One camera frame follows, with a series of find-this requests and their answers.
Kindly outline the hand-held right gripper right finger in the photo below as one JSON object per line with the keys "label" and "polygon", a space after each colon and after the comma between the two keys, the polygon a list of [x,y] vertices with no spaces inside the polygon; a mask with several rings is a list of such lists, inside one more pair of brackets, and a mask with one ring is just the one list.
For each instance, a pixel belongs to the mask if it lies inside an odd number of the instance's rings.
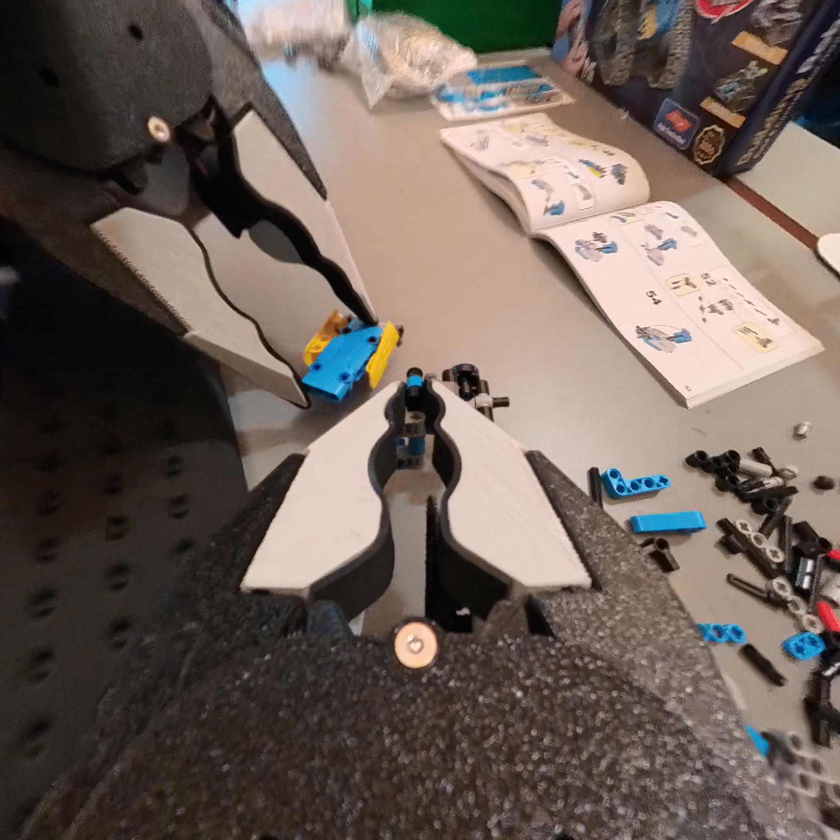
{"label": "hand-held right gripper right finger", "polygon": [[489,612],[504,599],[589,590],[592,576],[519,441],[441,381],[433,464],[444,484],[437,574],[457,606]]}

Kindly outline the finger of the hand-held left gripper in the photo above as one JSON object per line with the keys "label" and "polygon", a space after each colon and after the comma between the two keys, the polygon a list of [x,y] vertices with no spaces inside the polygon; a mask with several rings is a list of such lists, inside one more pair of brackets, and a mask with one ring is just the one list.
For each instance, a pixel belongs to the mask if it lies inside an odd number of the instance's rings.
{"label": "finger of the hand-held left gripper", "polygon": [[279,399],[310,407],[299,375],[268,344],[257,322],[219,290],[192,231],[129,206],[94,222],[92,231],[176,316],[187,344]]}
{"label": "finger of the hand-held left gripper", "polygon": [[279,229],[300,262],[366,324],[378,321],[329,199],[265,120],[247,108],[234,122],[218,109],[199,140],[197,192],[226,230],[238,237],[258,223]]}

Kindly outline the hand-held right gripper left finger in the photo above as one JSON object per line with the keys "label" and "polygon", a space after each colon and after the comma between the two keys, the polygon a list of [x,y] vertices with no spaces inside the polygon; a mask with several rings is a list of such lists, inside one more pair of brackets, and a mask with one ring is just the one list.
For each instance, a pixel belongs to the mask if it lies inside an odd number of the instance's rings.
{"label": "hand-held right gripper left finger", "polygon": [[385,487],[397,471],[398,385],[388,385],[302,457],[240,588],[363,612],[395,564]]}

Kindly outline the black gear brick assembly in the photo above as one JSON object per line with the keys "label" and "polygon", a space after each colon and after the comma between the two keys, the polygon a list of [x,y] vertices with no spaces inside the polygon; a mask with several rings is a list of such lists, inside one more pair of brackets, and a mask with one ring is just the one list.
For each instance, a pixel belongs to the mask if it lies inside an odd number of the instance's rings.
{"label": "black gear brick assembly", "polygon": [[497,409],[510,405],[509,397],[492,394],[487,380],[473,364],[455,364],[444,369],[440,375],[424,373],[416,366],[408,369],[405,378],[404,422],[394,439],[398,470],[424,467],[427,437],[433,432],[432,425],[438,411],[432,404],[427,388],[431,381],[441,381],[463,402],[491,421],[494,420],[494,412]]}

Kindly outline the blue yellow brick assembly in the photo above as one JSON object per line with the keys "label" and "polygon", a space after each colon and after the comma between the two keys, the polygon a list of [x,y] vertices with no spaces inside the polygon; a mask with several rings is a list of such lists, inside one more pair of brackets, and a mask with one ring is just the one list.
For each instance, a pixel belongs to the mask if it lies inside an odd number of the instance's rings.
{"label": "blue yellow brick assembly", "polygon": [[367,325],[333,311],[303,352],[302,383],[310,396],[341,403],[361,381],[378,386],[402,339],[403,329],[392,322]]}

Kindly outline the grey desk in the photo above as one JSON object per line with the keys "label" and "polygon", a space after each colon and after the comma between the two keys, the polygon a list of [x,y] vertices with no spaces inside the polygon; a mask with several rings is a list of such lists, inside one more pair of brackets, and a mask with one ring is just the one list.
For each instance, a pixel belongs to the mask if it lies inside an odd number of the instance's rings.
{"label": "grey desk", "polygon": [[[783,229],[572,85],[557,120],[652,167],[738,268],[826,351],[686,410],[610,328],[553,249],[438,138],[419,101],[367,110],[353,78],[266,64],[324,179],[378,312],[425,371],[477,363],[511,398],[500,426],[570,474],[586,544],[636,511],[734,510],[681,461],[763,445],[809,476],[838,472],[838,280]],[[555,638],[465,634],[421,674],[385,641],[294,637],[227,686],[246,725],[237,777],[256,831],[312,838],[792,838],[812,824],[767,780],[737,704],[803,726],[807,666],[778,649],[785,620],[724,581],[708,532],[665,574],[600,554],[621,585],[552,601]]]}

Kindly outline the clear plastic bag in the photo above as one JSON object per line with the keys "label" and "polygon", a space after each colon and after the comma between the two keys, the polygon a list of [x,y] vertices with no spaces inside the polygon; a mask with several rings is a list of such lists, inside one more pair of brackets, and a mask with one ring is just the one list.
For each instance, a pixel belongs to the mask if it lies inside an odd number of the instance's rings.
{"label": "clear plastic bag", "polygon": [[264,1],[247,12],[248,42],[262,60],[336,63],[347,46],[351,17],[345,1]]}
{"label": "clear plastic bag", "polygon": [[478,67],[472,49],[405,13],[361,17],[350,32],[340,61],[358,78],[369,109],[387,98],[426,97]]}

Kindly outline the black studded mat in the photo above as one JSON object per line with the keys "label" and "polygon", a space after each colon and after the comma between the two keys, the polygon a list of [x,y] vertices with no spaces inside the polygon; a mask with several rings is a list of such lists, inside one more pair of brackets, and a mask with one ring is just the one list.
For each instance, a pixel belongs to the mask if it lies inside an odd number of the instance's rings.
{"label": "black studded mat", "polygon": [[219,369],[2,226],[2,838],[246,503]]}

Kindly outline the blue sticker sheet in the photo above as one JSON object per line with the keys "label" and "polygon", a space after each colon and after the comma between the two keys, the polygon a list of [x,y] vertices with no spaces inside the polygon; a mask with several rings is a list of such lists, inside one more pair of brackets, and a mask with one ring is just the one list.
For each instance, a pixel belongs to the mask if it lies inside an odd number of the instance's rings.
{"label": "blue sticker sheet", "polygon": [[568,92],[529,64],[465,70],[434,89],[429,101],[450,122],[503,118],[575,103]]}

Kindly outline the green plastic bin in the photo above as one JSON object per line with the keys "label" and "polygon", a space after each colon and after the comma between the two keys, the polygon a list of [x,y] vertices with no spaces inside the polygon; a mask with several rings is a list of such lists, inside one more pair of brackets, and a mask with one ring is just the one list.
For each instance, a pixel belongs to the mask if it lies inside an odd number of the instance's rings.
{"label": "green plastic bin", "polygon": [[352,21],[367,14],[421,18],[480,54],[552,44],[561,1],[348,1]]}

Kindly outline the pile of small brick parts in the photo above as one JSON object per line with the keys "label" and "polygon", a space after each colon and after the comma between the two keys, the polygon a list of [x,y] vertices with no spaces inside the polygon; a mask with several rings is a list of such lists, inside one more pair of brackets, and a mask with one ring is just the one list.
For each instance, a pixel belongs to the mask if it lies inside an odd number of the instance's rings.
{"label": "pile of small brick parts", "polygon": [[[811,749],[838,747],[838,545],[807,520],[791,517],[799,471],[777,466],[762,447],[712,455],[698,449],[684,463],[710,475],[719,493],[729,494],[761,519],[757,524],[745,518],[718,519],[717,546],[729,557],[746,560],[762,579],[752,583],[727,572],[726,584],[787,616],[796,628],[781,640],[780,650],[791,662],[810,668],[802,701],[810,743],[792,732],[746,730],[782,789],[795,796],[825,838],[838,838],[838,778],[828,775],[823,757]],[[627,478],[618,468],[591,467],[587,483],[591,500],[601,508],[605,495],[625,501],[670,487],[665,474]],[[669,537],[699,533],[707,522],[698,511],[676,511],[635,516],[628,524],[642,538],[637,546],[663,572],[674,573],[679,564]],[[749,641],[740,624],[706,622],[698,628],[706,643],[734,646],[767,685],[786,686],[787,678]]]}

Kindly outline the building instruction booklet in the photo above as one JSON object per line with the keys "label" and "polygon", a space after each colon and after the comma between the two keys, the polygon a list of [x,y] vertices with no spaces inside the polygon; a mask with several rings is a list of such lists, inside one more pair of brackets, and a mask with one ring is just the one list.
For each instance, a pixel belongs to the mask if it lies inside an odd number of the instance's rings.
{"label": "building instruction booklet", "polygon": [[627,152],[527,113],[443,128],[443,146],[552,246],[601,315],[686,408],[824,351],[677,203],[649,202]]}

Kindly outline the toy kit box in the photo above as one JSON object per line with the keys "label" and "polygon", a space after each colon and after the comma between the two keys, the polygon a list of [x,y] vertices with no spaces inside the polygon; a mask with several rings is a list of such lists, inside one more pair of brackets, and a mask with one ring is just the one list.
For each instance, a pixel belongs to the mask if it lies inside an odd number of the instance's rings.
{"label": "toy kit box", "polygon": [[751,170],[838,59],[838,1],[558,2],[563,70],[703,171]]}

